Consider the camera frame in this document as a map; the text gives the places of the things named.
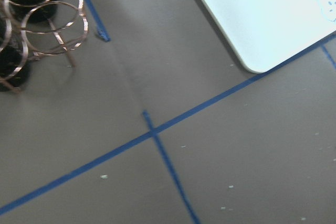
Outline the cream bear tray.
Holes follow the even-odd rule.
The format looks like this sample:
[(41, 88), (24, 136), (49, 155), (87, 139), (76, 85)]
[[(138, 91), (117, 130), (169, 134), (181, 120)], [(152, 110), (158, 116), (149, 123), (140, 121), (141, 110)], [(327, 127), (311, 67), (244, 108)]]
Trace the cream bear tray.
[(202, 0), (244, 68), (264, 73), (335, 32), (335, 0)]

